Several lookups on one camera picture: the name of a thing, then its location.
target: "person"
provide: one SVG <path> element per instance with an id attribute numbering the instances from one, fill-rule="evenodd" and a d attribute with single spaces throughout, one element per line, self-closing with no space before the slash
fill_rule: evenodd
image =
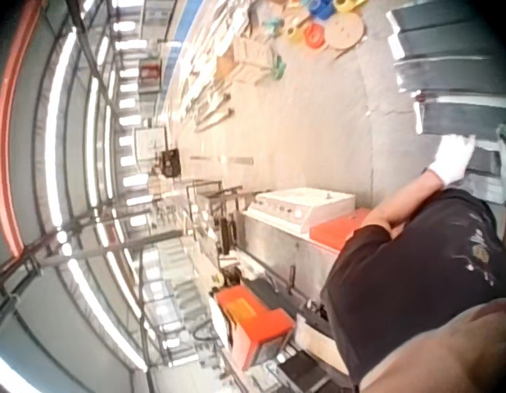
<path id="1" fill-rule="evenodd" d="M 454 336 L 447 332 L 462 330 L 462 323 L 470 322 L 465 314 L 469 310 L 506 300 L 506 246 L 496 234 L 495 217 L 486 203 L 450 187 L 463 179 L 474 147 L 475 138 L 442 137 L 434 162 L 370 212 L 328 275 L 322 301 L 337 348 L 358 389 L 371 385 L 372 393 L 420 391 L 404 385 L 399 390 L 378 390 L 374 382 L 377 375 L 389 377 L 384 368 L 396 364 L 397 353 L 414 341 L 414 348 L 431 347 L 435 352 L 406 350 L 402 359 L 408 354 L 410 360 L 426 356 L 424 365 L 431 365 L 430 372 L 433 365 L 443 368 L 444 362 L 435 359 L 447 358 L 451 351 L 436 353 L 433 343 L 450 343 L 445 337 Z M 506 146 L 500 141 L 499 147 L 506 197 Z M 392 236 L 404 223 L 402 232 Z M 506 363 L 506 352 L 503 355 L 500 364 Z M 410 363 L 413 367 L 422 361 Z M 403 368 L 403 377 L 409 372 Z M 485 377 L 490 385 L 482 385 L 493 386 L 494 374 Z M 429 385 L 428 391 L 471 391 L 465 384 L 459 386 L 463 389 Z"/>

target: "orange pipe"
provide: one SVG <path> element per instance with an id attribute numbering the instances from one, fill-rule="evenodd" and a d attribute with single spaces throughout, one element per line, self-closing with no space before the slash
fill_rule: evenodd
<path id="1" fill-rule="evenodd" d="M 24 250 L 24 243 L 20 237 L 11 199 L 11 174 L 9 170 L 11 109 L 18 75 L 27 47 L 33 37 L 40 11 L 40 0 L 27 0 L 22 8 L 20 22 L 13 37 L 2 85 L 0 86 L 0 227 L 6 238 L 6 243 L 15 257 L 19 256 Z"/>

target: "orange spool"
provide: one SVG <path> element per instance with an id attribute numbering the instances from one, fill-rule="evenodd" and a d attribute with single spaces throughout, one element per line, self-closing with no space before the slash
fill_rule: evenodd
<path id="1" fill-rule="evenodd" d="M 319 49 L 325 43 L 324 27 L 317 23 L 310 23 L 304 30 L 305 44 L 312 49 Z"/>

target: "concrete floor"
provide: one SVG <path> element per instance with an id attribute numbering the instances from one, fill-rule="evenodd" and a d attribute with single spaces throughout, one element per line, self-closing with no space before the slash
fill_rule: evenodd
<path id="1" fill-rule="evenodd" d="M 418 175 L 439 139 L 415 133 L 412 99 L 398 93 L 386 41 L 386 12 L 407 1 L 369 0 L 361 9 L 367 39 L 338 60 L 284 38 L 273 41 L 287 63 L 281 80 L 234 84 L 235 116 L 204 133 L 194 133 L 192 121 L 171 125 L 183 177 L 222 178 L 226 186 L 249 190 L 320 187 L 354 193 L 357 206 L 371 207 Z M 215 3 L 202 5 L 187 45 Z M 178 104 L 177 69 L 166 105 Z M 254 163 L 192 156 L 251 157 Z"/>

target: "orange box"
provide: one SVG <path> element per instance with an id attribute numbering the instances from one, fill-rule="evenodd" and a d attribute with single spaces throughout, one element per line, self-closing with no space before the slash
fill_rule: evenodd
<path id="1" fill-rule="evenodd" d="M 215 299 L 231 321 L 231 354 L 242 370 L 276 356 L 295 326 L 283 309 L 268 309 L 243 285 L 223 289 Z"/>
<path id="2" fill-rule="evenodd" d="M 370 209 L 360 208 L 309 230 L 309 238 L 336 251 L 341 251 L 351 234 L 360 228 Z"/>

